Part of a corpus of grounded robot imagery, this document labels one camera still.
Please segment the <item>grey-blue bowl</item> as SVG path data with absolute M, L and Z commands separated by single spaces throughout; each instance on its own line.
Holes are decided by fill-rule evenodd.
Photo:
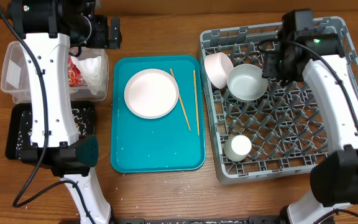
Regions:
M 269 81 L 262 77 L 262 69 L 253 64 L 241 64 L 230 72 L 227 87 L 230 94 L 242 102 L 260 98 L 266 91 Z

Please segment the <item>red foil snack wrapper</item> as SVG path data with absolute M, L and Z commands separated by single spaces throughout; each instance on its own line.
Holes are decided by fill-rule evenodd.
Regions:
M 68 59 L 68 81 L 70 87 L 86 86 L 80 66 L 73 56 Z

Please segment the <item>small pink bowl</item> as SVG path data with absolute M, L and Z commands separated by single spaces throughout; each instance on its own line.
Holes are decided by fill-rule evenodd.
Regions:
M 218 89 L 227 85 L 227 78 L 234 69 L 231 59 L 224 53 L 218 52 L 204 58 L 204 68 L 210 82 Z

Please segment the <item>pale green plastic cup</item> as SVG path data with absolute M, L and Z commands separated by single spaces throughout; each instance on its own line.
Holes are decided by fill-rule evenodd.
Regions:
M 246 158 L 252 149 L 252 143 L 247 136 L 231 136 L 224 144 L 224 153 L 228 159 L 239 162 Z

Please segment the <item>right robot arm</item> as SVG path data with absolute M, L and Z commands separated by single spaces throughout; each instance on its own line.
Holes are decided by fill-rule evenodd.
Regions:
M 328 138 L 328 157 L 310 173 L 310 191 L 284 207 L 279 223 L 321 223 L 334 213 L 358 204 L 358 99 L 347 70 L 340 38 L 325 34 L 309 9 L 288 12 L 267 50 L 262 76 L 282 85 L 305 82 L 318 104 Z

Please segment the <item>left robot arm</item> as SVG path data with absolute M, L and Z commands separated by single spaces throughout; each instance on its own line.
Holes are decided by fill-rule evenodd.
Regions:
M 52 171 L 65 185 L 82 223 L 114 223 L 97 175 L 98 141 L 81 136 L 72 114 L 68 60 L 70 49 L 118 49 L 118 20 L 96 14 L 95 1 L 10 2 L 2 18 L 19 41 L 29 75 L 32 134 L 20 159 Z

